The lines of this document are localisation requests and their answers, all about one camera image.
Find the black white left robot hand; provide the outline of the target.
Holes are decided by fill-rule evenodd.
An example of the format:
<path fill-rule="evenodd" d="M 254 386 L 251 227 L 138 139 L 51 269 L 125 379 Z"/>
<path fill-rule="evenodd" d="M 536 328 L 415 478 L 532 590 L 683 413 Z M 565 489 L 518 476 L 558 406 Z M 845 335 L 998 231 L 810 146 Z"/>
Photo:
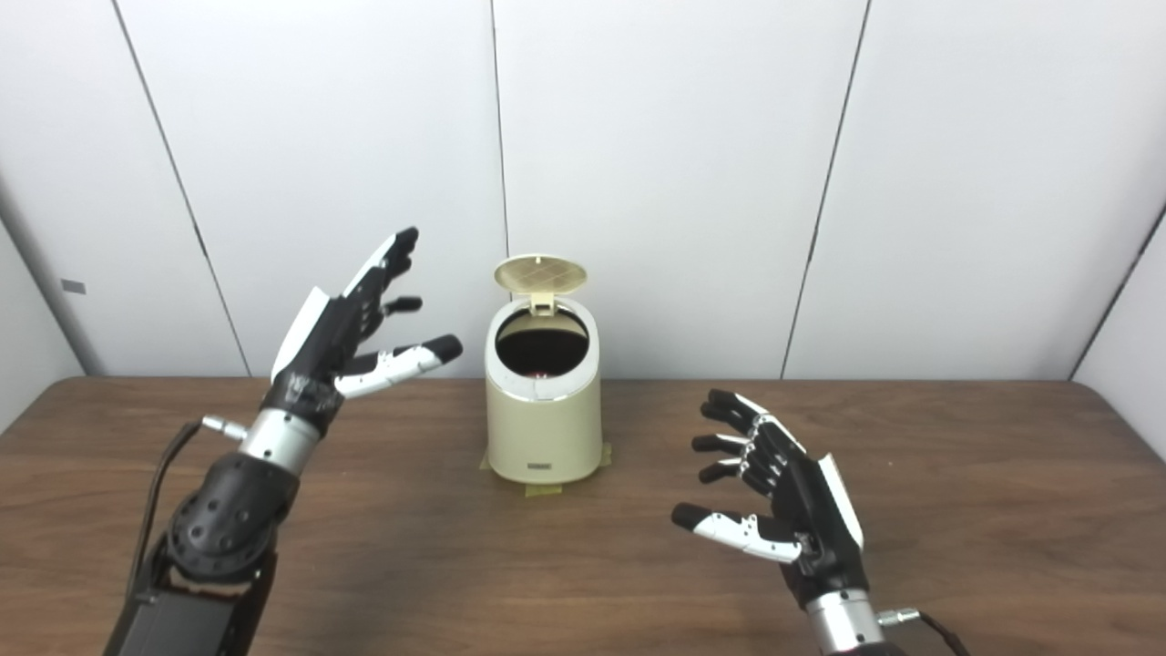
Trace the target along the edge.
<path fill-rule="evenodd" d="M 312 288 L 276 354 L 261 410 L 304 421 L 326 436 L 346 398 L 382 392 L 454 362 L 464 351 L 454 333 L 388 352 L 359 354 L 361 345 L 396 313 L 421 310 L 419 296 L 384 301 L 392 282 L 408 273 L 419 230 L 388 237 L 338 295 Z"/>

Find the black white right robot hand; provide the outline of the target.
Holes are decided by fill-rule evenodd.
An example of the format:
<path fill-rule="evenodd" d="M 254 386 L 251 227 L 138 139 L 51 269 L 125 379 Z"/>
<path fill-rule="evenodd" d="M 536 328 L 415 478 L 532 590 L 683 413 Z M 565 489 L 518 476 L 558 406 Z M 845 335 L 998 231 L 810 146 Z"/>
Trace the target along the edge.
<path fill-rule="evenodd" d="M 735 433 L 691 439 L 697 453 L 724 453 L 700 470 L 700 482 L 740 480 L 770 502 L 770 514 L 679 503 L 673 524 L 778 563 L 800 611 L 823 595 L 868 592 L 864 532 L 833 454 L 813 457 L 782 419 L 737 392 L 710 390 L 701 414 Z"/>

